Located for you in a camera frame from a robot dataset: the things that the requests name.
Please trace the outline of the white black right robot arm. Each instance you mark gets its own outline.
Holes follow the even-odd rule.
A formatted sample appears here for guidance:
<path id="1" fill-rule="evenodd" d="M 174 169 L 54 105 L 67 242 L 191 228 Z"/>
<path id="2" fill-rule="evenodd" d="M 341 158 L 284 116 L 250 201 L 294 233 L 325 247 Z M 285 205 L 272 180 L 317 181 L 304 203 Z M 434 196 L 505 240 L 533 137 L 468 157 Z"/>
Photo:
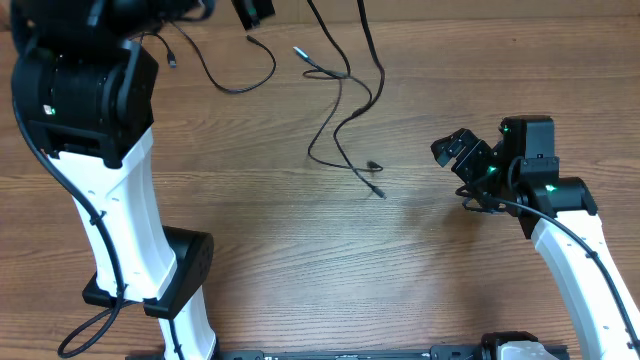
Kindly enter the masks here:
<path id="1" fill-rule="evenodd" d="M 462 180 L 456 193 L 463 208 L 518 219 L 552 273 L 584 358 L 638 358 L 639 309 L 607 247 L 589 188 L 579 177 L 560 175 L 552 118 L 510 116 L 499 131 L 495 146 L 466 128 L 431 145 L 436 162 Z"/>

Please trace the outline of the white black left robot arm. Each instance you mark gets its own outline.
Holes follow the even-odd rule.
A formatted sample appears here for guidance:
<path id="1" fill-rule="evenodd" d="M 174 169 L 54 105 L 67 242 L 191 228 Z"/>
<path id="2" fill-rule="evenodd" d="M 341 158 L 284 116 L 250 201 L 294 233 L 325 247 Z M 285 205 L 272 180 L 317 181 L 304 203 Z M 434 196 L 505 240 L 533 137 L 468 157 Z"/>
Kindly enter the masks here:
<path id="1" fill-rule="evenodd" d="M 73 197 L 96 270 L 83 290 L 104 334 L 139 304 L 156 318 L 166 359 L 217 359 L 203 284 L 206 232 L 162 224 L 152 180 L 158 64 L 139 35 L 211 16 L 211 1 L 19 0 L 9 5 L 18 53 L 12 104 L 31 152 Z"/>

